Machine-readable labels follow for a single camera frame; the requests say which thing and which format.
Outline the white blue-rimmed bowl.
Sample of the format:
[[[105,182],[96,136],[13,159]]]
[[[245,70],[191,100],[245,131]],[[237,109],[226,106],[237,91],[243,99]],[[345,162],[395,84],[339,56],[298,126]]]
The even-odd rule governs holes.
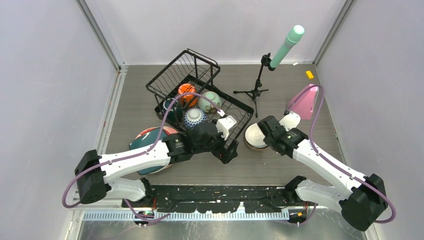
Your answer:
[[[264,150],[268,146],[264,143],[264,134],[258,127],[257,123],[249,125],[244,133],[244,142],[246,145],[256,151]]]

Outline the red patterned bowl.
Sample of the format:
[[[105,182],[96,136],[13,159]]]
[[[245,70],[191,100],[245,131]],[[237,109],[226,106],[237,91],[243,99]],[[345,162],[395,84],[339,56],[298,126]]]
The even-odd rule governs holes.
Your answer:
[[[184,115],[183,124],[188,129],[194,128],[196,125],[207,121],[208,116],[199,108],[190,108]]]

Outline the light green bowl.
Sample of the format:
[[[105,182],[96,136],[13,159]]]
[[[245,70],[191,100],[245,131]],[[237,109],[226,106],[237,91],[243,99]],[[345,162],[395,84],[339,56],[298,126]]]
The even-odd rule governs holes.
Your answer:
[[[198,107],[207,114],[216,113],[217,108],[219,109],[222,106],[221,97],[214,91],[207,91],[203,94],[204,98],[200,97],[198,99]]]

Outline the orange mug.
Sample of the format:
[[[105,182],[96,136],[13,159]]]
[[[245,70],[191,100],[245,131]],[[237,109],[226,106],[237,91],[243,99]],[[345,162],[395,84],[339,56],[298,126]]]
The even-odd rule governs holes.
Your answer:
[[[185,94],[185,93],[190,93],[190,94],[182,96],[179,99],[179,102],[180,102],[182,107],[191,108],[191,107],[194,107],[196,105],[198,99],[196,98],[195,95],[193,95],[193,93],[197,93],[197,90],[196,90],[196,87],[193,84],[191,84],[191,83],[181,84],[178,87],[177,93],[179,95]]]

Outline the dark green mug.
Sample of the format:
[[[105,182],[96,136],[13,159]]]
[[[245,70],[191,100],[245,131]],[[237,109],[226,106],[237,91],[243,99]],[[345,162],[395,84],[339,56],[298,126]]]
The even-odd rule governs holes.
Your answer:
[[[173,122],[180,122],[183,118],[183,110],[179,101],[172,104],[173,98],[167,98],[162,103],[162,109],[166,111],[168,108],[167,119]]]

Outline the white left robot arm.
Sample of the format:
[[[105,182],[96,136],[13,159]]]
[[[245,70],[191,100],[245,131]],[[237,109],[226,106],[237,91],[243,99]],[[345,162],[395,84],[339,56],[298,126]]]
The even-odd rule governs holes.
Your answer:
[[[146,179],[125,179],[125,175],[138,171],[160,171],[168,165],[188,161],[193,155],[206,152],[222,159],[225,155],[221,148],[236,123],[227,116],[200,123],[183,133],[170,134],[149,146],[102,155],[95,149],[87,151],[74,171],[79,202],[87,205],[109,196],[148,207],[154,199],[149,182]]]

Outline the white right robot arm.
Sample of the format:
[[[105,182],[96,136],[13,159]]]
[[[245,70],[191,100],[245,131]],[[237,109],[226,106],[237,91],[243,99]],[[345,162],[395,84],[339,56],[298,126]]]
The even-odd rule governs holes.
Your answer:
[[[330,185],[322,185],[296,176],[285,185],[285,198],[291,205],[302,201],[332,209],[353,228],[365,232],[388,208],[385,183],[377,174],[356,171],[317,147],[297,124],[286,115],[278,121],[269,115],[258,122],[264,143],[281,156],[308,166]]]

